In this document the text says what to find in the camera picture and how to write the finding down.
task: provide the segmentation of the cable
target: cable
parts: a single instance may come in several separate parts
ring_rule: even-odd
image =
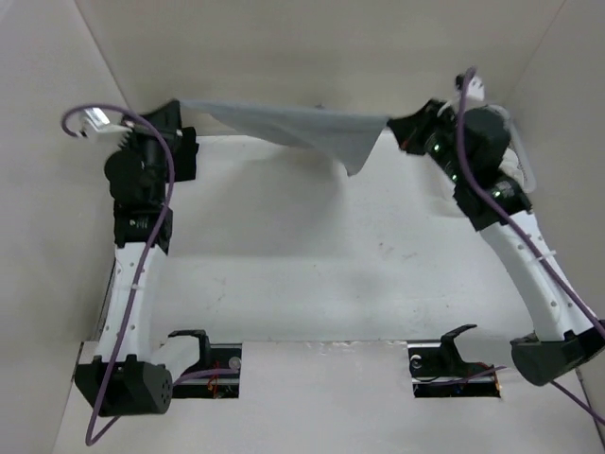
[[[574,396],[574,394],[571,391],[569,391],[563,385],[560,385],[555,380],[551,381],[550,384],[552,386],[554,386],[555,388],[557,388],[559,391],[561,391],[563,394],[565,394],[567,397],[569,397],[571,400],[573,400],[574,402],[576,402],[579,406],[581,406],[588,414],[590,414],[593,418],[595,418],[596,421],[598,421],[600,424],[602,424],[603,426],[605,426],[605,418],[603,418],[596,411],[594,411],[589,405],[586,405],[579,398],[577,398],[576,396]]]
[[[466,94],[469,88],[469,83],[471,79],[475,76],[476,69],[474,67],[470,67],[466,70],[464,74],[464,81],[462,82],[462,88],[460,90],[460,103],[458,104],[458,122],[456,125],[456,148],[458,154],[458,161],[460,163],[460,169],[462,170],[462,174],[466,179],[467,183],[471,186],[471,189],[483,200],[487,203],[487,205],[493,209],[493,211],[503,220],[507,222],[510,228],[526,243],[527,247],[531,250],[531,252],[535,255],[536,258],[543,258],[542,253],[538,249],[538,247],[533,243],[531,238],[524,232],[524,230],[517,224],[509,214],[500,207],[492,197],[483,190],[483,188],[476,181],[473,172],[471,171],[471,167],[469,166],[469,162],[466,158],[466,149],[464,147],[464,111],[466,110]],[[539,260],[542,264],[546,273],[550,276],[550,278],[559,285],[559,287],[569,296],[569,298],[574,302],[574,304],[578,307],[578,309],[586,316],[586,318],[593,324],[596,331],[605,339],[605,328],[600,323],[600,320],[593,315],[591,309],[586,305],[581,298],[577,295],[577,293],[572,290],[567,283],[559,276],[559,274],[550,266],[547,260]],[[605,425],[605,419],[598,415],[595,411],[593,411],[590,407],[584,404],[581,400],[575,397],[569,390],[560,385],[556,381],[551,382],[552,385],[558,390],[562,391],[565,395],[567,395],[570,399],[580,405],[584,410],[586,410],[596,421],[600,424]]]
[[[160,215],[158,216],[158,219],[157,219],[155,225],[153,226],[151,233],[149,234],[149,238],[147,239],[147,242],[145,243],[145,248],[143,249],[143,252],[141,253],[141,258],[139,259],[139,263],[134,272],[134,277],[132,278],[132,287],[130,289],[129,298],[127,300],[126,308],[124,310],[124,319],[122,319],[122,324],[120,325],[120,330],[118,331],[118,334],[117,334],[115,346],[113,347],[112,354],[110,356],[110,360],[109,360],[109,362],[107,364],[107,368],[105,370],[105,374],[103,375],[103,379],[101,380],[101,386],[99,387],[98,394],[96,395],[95,404],[93,405],[93,413],[91,414],[91,419],[88,423],[88,428],[86,429],[85,441],[86,441],[87,446],[94,445],[107,432],[107,430],[109,430],[109,428],[111,426],[113,426],[113,424],[115,424],[115,422],[119,419],[119,417],[114,417],[103,429],[101,429],[97,433],[97,435],[95,435],[95,436],[93,435],[93,432],[95,431],[96,419],[98,418],[99,413],[101,411],[101,405],[103,403],[105,393],[107,392],[107,386],[109,384],[110,377],[112,375],[112,370],[113,370],[113,367],[115,366],[115,362],[117,360],[117,355],[120,351],[120,346],[122,345],[122,342],[126,335],[126,330],[128,329],[130,313],[132,312],[132,306],[134,304],[134,298],[136,296],[136,286],[138,285],[139,279],[141,278],[141,274],[143,272],[143,266],[145,265],[145,261],[149,254],[149,251],[151,250],[153,242],[155,241],[155,238],[158,236],[158,234],[160,232],[160,228],[162,227],[162,223],[164,222],[164,219],[168,213],[168,205],[170,203],[170,200],[172,199],[172,191],[173,191],[174,182],[175,182],[174,161],[172,159],[172,153],[170,152],[170,147],[168,146],[168,144],[166,143],[166,141],[164,140],[164,138],[162,137],[160,132],[156,128],[154,128],[154,126],[149,121],[144,119],[138,113],[135,113],[129,109],[115,106],[112,104],[96,104],[96,103],[95,104],[83,104],[80,106],[76,106],[63,114],[63,117],[61,118],[61,121],[60,121],[60,126],[61,126],[61,129],[63,130],[63,132],[65,132],[67,135],[70,135],[72,137],[79,137],[79,134],[71,131],[67,127],[67,121],[69,120],[69,118],[72,115],[74,115],[78,112],[81,112],[83,110],[92,109],[92,108],[98,108],[98,109],[102,109],[105,111],[118,112],[122,115],[125,115],[125,116],[131,118],[134,122],[147,128],[155,136],[155,138],[160,143],[160,146],[164,150],[166,162],[168,165],[168,189],[166,190],[166,197],[164,200],[164,205],[162,206],[162,210],[160,211]],[[231,371],[230,369],[201,371],[199,373],[182,375],[175,381],[174,384],[176,385],[179,383],[183,383],[183,381],[185,381],[187,379],[199,378],[201,376],[218,375],[218,374],[232,374],[232,373],[233,373],[233,371]]]
[[[440,376],[434,376],[433,378],[428,378],[427,380],[422,380],[420,378],[414,378],[412,377],[415,381],[417,381],[418,383],[432,383],[435,380],[437,380],[438,378],[441,378]]]
[[[448,386],[448,385],[459,385],[462,383],[467,383],[474,378],[479,378],[485,375],[491,375],[494,372],[501,371],[502,369],[506,369],[506,366],[497,366],[486,369],[485,371],[481,371],[478,374],[474,374],[471,376],[467,376],[466,378],[460,378],[458,380],[450,380],[450,381],[438,381],[437,383],[433,383],[431,386]]]
[[[215,368],[218,369],[219,364],[218,361],[215,361]],[[218,396],[218,374],[214,374],[210,377],[210,379],[208,380],[208,391],[212,391],[212,397],[213,399],[216,399],[216,397]]]

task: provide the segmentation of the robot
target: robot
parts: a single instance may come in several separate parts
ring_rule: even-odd
[[[458,76],[459,91],[463,82],[463,76]],[[586,306],[574,304],[541,263],[546,261],[569,286],[544,241],[527,194],[499,168],[510,142],[502,117],[487,108],[464,112],[462,101],[460,104],[466,164],[499,209],[534,240],[537,252],[477,195],[465,177],[464,163],[457,154],[460,122],[448,101],[430,99],[418,112],[390,119],[387,127],[401,151],[428,156],[454,183],[458,207],[504,264],[527,306],[534,331],[521,339],[506,340],[493,350],[493,355],[488,354],[489,358],[476,358],[474,344],[464,342],[465,337],[460,336],[476,325],[464,325],[444,334],[430,355],[411,352],[415,367],[410,367],[410,372],[412,376],[468,377],[485,370],[472,362],[481,360],[514,367],[530,383],[543,386],[603,350],[605,339],[601,333],[605,321],[599,321]],[[193,180],[196,175],[196,131],[182,127],[180,108],[175,100],[142,115],[146,126],[135,125],[125,116],[118,129],[128,132],[126,138],[105,165],[114,199],[114,282],[95,357],[89,364],[79,364],[75,374],[75,383],[91,406],[100,402],[101,416],[165,413],[183,374],[209,375],[216,367],[211,361],[212,344],[202,330],[174,332],[156,350],[149,339],[155,286],[172,236],[172,212],[164,207],[166,183],[170,171],[176,182]],[[88,112],[87,127],[92,125],[97,131],[109,127],[109,120],[100,116],[99,112]],[[159,132],[164,144],[149,126]],[[167,164],[164,145],[169,147],[173,168]],[[162,221],[156,225],[161,214]],[[153,242],[145,251],[151,236]],[[142,255],[145,259],[140,264],[140,279],[133,284]],[[120,336],[125,319],[128,328]],[[116,340],[121,347],[112,360]],[[423,361],[423,368],[417,367],[419,360]],[[239,377],[236,368],[229,368],[226,363],[218,366],[224,368],[220,370],[222,374]],[[108,379],[103,386],[105,375]]]

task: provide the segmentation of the connector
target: connector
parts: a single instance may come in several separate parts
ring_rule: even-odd
[[[462,90],[463,81],[463,74],[456,77],[456,90],[458,90],[458,93]],[[474,76],[469,82],[469,89],[466,92],[466,97],[475,101],[485,100],[485,85],[483,85],[483,80],[479,76]]]
[[[102,109],[85,109],[79,116],[80,137],[93,142],[115,141],[119,136],[131,130],[131,126],[114,125]]]

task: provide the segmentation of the white floor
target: white floor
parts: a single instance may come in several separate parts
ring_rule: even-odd
[[[239,399],[174,401],[165,415],[123,418],[92,448],[74,387],[54,454],[603,452],[590,417],[513,371],[499,375],[502,399],[415,399],[401,342],[247,342],[242,366]],[[581,395],[573,374],[562,383]]]
[[[366,167],[246,137],[201,138],[199,175],[176,186],[154,333],[213,341],[435,338],[477,323],[532,329],[492,250],[439,196],[428,158],[389,134]]]

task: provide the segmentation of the fabric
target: fabric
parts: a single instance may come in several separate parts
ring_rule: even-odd
[[[182,100],[181,105],[209,114],[242,134],[288,147],[314,148],[342,163],[350,176],[366,163],[389,121],[385,115],[247,102]]]

